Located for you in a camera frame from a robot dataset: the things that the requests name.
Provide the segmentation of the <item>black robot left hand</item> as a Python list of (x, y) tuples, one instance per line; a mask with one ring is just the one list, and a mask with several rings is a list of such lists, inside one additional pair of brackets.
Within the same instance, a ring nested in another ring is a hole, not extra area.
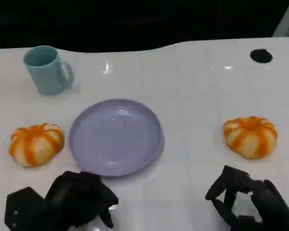
[(109, 208), (118, 205), (118, 197), (102, 183), (99, 175), (66, 171), (58, 176), (46, 194), (45, 201), (54, 215), (54, 229), (67, 231), (83, 226), (96, 217), (113, 228)]

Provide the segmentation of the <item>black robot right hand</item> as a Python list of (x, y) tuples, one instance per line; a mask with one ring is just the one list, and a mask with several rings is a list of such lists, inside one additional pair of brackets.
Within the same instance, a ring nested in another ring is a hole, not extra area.
[[(253, 216), (236, 216), (233, 213), (232, 207), (238, 192), (252, 193), (250, 198), (261, 222), (256, 222)], [(245, 171), (224, 166), (205, 199), (212, 201), (232, 231), (289, 231), (289, 207), (269, 180), (253, 180)]]

